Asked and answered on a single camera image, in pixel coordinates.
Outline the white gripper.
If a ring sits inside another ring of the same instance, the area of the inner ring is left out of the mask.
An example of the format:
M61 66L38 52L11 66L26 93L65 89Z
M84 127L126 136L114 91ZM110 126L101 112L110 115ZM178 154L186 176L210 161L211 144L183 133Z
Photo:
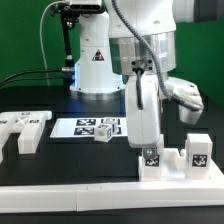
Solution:
M125 89L128 141L133 148L144 148L142 154L145 159L153 159L157 149L150 147L155 147L160 138L157 77L144 75L141 78L142 110L137 105L136 80L135 76L131 76Z

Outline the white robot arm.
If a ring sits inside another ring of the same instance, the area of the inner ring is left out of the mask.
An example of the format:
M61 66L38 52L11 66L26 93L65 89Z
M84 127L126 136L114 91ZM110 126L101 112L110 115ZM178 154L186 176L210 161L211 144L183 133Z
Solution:
M180 120L189 124L196 123L204 109L195 84L167 76L176 67L176 24L216 21L224 17L224 0L69 0L69 5L83 14L107 10L112 69L128 77L128 141L144 158L154 158L162 100L176 103Z

